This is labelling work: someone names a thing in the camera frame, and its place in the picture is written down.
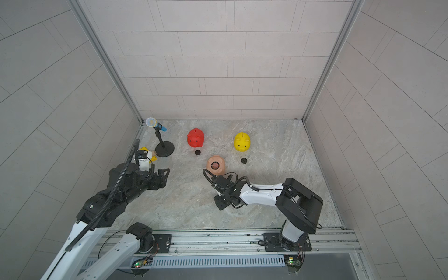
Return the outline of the pink piggy bank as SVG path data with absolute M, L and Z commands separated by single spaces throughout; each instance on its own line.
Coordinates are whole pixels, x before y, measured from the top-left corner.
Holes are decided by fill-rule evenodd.
M 210 157 L 207 161 L 206 169 L 216 176 L 225 174 L 226 163 L 224 158 L 219 155 Z

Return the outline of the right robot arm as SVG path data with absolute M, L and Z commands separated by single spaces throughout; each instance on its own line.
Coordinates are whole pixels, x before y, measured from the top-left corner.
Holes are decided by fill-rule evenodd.
M 203 175 L 217 191 L 213 198 L 219 210 L 231 206 L 239 209 L 246 205 L 275 207 L 286 217 L 279 237 L 267 244 L 286 251 L 301 250 L 299 240 L 305 234 L 314 234 L 322 226 L 319 218 L 323 199 L 294 178 L 287 178 L 275 185 L 254 184 L 246 176 L 232 181 L 232 174 L 213 175 L 203 170 Z

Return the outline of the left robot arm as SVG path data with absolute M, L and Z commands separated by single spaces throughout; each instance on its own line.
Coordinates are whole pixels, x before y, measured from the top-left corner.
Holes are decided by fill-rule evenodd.
M 153 230 L 136 222 L 122 231 L 122 238 L 85 272 L 80 272 L 100 239 L 115 220 L 125 212 L 128 204 L 148 190 L 166 186 L 169 169 L 140 170 L 136 163 L 122 163 L 108 173 L 107 188 L 88 199 L 79 211 L 63 248 L 58 252 L 44 280 L 102 280 L 109 277 L 126 259 L 135 253 L 145 254 L 140 264 L 157 253 L 159 245 Z

